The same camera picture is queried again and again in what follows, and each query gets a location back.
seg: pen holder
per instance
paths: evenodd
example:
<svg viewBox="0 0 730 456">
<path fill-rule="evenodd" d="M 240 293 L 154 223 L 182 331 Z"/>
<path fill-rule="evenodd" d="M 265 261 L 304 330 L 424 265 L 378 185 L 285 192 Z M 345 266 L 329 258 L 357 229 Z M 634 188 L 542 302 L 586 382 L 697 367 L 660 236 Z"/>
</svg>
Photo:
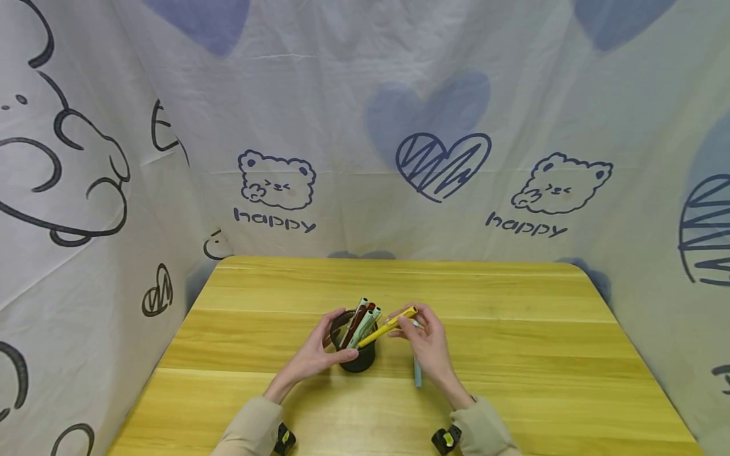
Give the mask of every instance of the pen holder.
<svg viewBox="0 0 730 456">
<path fill-rule="evenodd" d="M 337 349 L 337 351 L 340 351 L 342 349 L 339 346 L 339 343 L 345 336 L 347 324 L 350 322 L 350 319 L 352 319 L 354 315 L 354 310 L 348 310 L 347 312 L 336 318 L 335 321 L 332 322 L 332 326 L 329 328 L 329 335 L 332 339 L 332 345 L 334 345 L 334 348 Z M 373 327 L 374 331 L 376 329 L 377 323 L 375 323 Z M 347 372 L 352 372 L 354 374 L 366 371 L 370 366 L 372 366 L 373 362 L 375 362 L 376 343 L 377 341 L 373 341 L 371 344 L 368 344 L 364 348 L 359 349 L 358 351 L 360 352 L 360 354 L 358 355 L 358 357 L 355 360 L 350 361 L 349 363 L 340 364 L 342 368 L 345 369 Z"/>
</svg>

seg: hand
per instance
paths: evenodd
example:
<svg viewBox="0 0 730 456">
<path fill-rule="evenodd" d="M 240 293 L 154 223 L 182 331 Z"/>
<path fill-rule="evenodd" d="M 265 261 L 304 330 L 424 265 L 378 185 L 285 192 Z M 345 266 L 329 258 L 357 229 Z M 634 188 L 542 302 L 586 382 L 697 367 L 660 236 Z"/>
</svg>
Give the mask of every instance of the hand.
<svg viewBox="0 0 730 456">
<path fill-rule="evenodd" d="M 276 374 L 264 393 L 265 398 L 275 403 L 282 403 L 295 384 L 315 376 L 335 364 L 346 363 L 358 357 L 356 349 L 346 349 L 334 353 L 324 351 L 325 347 L 330 344 L 329 328 L 332 322 L 343 313 L 345 313 L 345 309 L 337 309 L 322 316 L 322 320 L 299 348 L 299 351 Z"/>
<path fill-rule="evenodd" d="M 444 393 L 454 409 L 469 408 L 474 403 L 474 399 L 466 392 L 451 365 L 451 355 L 446 342 L 444 325 L 427 305 L 411 303 L 408 306 L 415 306 L 418 309 L 418 313 L 414 318 L 421 327 L 418 328 L 407 318 L 400 317 L 398 324 L 401 329 L 391 331 L 388 335 L 390 337 L 400 337 L 410 342 L 420 368 Z M 393 312 L 389 317 L 395 317 L 408 306 Z"/>
</svg>

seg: white fabric backdrop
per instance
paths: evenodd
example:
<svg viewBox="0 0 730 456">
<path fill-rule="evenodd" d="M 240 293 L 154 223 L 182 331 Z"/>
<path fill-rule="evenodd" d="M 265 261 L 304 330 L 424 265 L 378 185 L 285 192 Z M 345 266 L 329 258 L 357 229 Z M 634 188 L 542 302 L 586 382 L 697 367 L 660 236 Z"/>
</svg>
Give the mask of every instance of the white fabric backdrop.
<svg viewBox="0 0 730 456">
<path fill-rule="evenodd" d="M 103 454 L 233 252 L 575 263 L 726 453 L 730 4 L 112 3 L 0 0 L 0 453 Z"/>
</svg>

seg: beige sleeve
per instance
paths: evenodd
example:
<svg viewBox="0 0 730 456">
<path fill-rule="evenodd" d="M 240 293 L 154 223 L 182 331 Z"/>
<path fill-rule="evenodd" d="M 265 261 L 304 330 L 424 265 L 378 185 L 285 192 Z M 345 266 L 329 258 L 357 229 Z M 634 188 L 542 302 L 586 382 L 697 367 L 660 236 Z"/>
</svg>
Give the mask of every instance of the beige sleeve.
<svg viewBox="0 0 730 456">
<path fill-rule="evenodd" d="M 461 452 L 464 456 L 521 456 L 507 426 L 497 411 L 484 398 L 465 410 L 451 413 L 451 419 L 461 429 Z"/>
<path fill-rule="evenodd" d="M 270 456 L 274 451 L 282 408 L 268 399 L 250 399 L 228 425 L 210 456 Z"/>
</svg>

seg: wooden table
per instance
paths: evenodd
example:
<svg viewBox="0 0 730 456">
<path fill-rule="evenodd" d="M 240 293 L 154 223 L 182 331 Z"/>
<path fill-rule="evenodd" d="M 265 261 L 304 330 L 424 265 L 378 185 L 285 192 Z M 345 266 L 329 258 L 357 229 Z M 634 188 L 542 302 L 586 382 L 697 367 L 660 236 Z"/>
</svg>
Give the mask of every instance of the wooden table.
<svg viewBox="0 0 730 456">
<path fill-rule="evenodd" d="M 457 374 L 526 455 L 702 454 L 574 266 L 247 257 L 215 269 L 109 454 L 207 456 L 322 313 L 362 296 L 384 312 L 430 304 Z M 448 405 L 428 382 L 415 389 L 406 341 L 377 350 L 365 373 L 335 366 L 290 394 L 296 456 L 438 454 Z"/>
</svg>

